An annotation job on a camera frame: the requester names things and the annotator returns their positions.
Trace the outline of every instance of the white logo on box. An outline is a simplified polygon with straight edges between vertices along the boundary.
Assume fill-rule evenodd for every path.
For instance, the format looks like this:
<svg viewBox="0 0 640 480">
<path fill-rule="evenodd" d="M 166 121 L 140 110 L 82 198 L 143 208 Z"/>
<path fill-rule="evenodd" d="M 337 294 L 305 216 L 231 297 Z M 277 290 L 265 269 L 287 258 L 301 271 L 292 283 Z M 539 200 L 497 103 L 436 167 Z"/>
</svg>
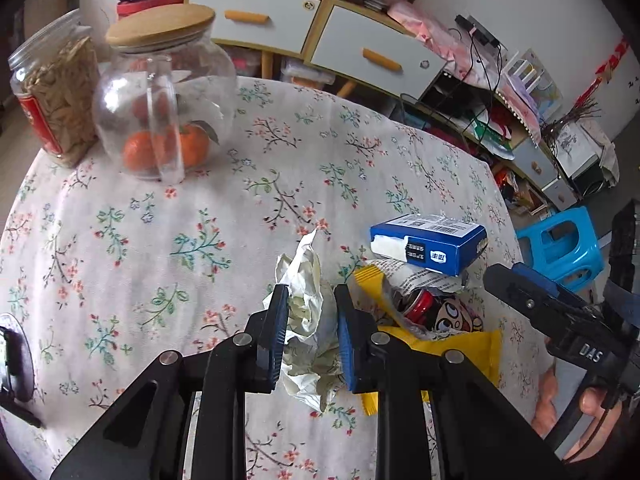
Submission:
<svg viewBox="0 0 640 480">
<path fill-rule="evenodd" d="M 447 263 L 447 255 L 441 251 L 430 251 L 431 259 L 437 264 Z"/>
</svg>

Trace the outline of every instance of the cartoon eye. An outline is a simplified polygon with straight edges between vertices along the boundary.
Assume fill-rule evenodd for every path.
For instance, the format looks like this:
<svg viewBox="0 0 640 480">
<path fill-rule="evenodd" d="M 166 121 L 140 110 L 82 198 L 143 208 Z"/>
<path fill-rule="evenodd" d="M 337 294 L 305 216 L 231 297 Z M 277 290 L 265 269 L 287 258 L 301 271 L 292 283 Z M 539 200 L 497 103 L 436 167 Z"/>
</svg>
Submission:
<svg viewBox="0 0 640 480">
<path fill-rule="evenodd" d="M 460 315 L 460 313 L 458 312 L 458 308 L 454 304 L 447 301 L 444 306 L 447 309 L 447 314 L 449 314 L 449 316 L 453 319 L 456 319 Z"/>
<path fill-rule="evenodd" d="M 448 330 L 453 325 L 451 324 L 449 319 L 441 319 L 436 323 L 436 330 Z"/>
</svg>

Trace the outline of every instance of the pink cloth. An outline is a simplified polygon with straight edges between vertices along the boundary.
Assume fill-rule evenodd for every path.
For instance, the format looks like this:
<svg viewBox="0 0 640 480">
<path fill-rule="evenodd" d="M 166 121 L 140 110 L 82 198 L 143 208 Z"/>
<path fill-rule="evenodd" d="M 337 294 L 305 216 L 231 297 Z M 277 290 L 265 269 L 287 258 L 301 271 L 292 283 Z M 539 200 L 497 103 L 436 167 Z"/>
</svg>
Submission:
<svg viewBox="0 0 640 480">
<path fill-rule="evenodd" d="M 498 81 L 498 67 L 495 60 L 482 45 L 474 43 L 478 48 L 478 54 L 484 63 L 484 68 L 481 63 L 474 62 L 477 56 L 475 49 L 474 55 L 470 56 L 471 40 L 468 35 L 463 34 L 462 40 L 453 37 L 442 23 L 404 0 L 395 0 L 387 13 L 404 28 L 413 32 L 415 37 L 421 40 L 429 50 L 446 59 L 447 64 L 444 70 L 453 77 L 464 79 L 465 83 L 477 88 L 487 90 L 495 88 Z M 500 78 L 497 91 L 504 97 L 511 112 L 523 122 L 533 142 L 538 145 L 542 137 L 540 136 L 540 124 L 535 113 L 511 87 L 507 78 Z"/>
</svg>

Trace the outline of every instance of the human hand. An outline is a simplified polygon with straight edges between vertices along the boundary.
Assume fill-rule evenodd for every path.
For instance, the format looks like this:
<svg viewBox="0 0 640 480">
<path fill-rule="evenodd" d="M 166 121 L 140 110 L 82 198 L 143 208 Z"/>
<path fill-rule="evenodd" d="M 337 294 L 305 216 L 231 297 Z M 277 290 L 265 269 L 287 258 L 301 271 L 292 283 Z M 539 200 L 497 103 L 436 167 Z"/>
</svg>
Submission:
<svg viewBox="0 0 640 480">
<path fill-rule="evenodd" d="M 549 368 L 540 377 L 539 397 L 536 405 L 536 414 L 531 421 L 531 427 L 537 434 L 544 437 L 558 421 L 558 414 L 551 402 L 558 392 L 558 381 L 556 380 L 555 370 Z M 571 458 L 582 446 L 584 446 L 595 431 L 600 419 L 604 415 L 604 411 L 600 405 L 604 400 L 606 392 L 600 388 L 587 388 L 580 396 L 580 410 L 586 415 L 591 415 L 594 419 L 591 421 L 587 430 L 582 434 L 578 441 L 564 456 L 564 460 Z M 613 427 L 620 418 L 622 412 L 622 402 L 618 402 L 603 421 L 598 432 L 593 437 L 589 445 L 571 462 L 578 462 L 595 455 L 599 452 L 604 443 L 609 438 Z"/>
</svg>

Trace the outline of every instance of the jar handle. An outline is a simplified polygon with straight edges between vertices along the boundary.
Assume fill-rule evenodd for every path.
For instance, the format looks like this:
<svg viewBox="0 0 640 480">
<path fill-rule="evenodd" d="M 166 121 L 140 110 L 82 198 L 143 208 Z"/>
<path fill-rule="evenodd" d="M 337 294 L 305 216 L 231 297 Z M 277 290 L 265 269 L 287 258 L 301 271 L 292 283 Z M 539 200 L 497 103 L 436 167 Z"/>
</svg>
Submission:
<svg viewBox="0 0 640 480">
<path fill-rule="evenodd" d="M 149 56 L 146 60 L 146 108 L 160 179 L 167 184 L 179 184 L 184 179 L 184 164 L 171 65 L 171 56 L 167 54 Z"/>
</svg>

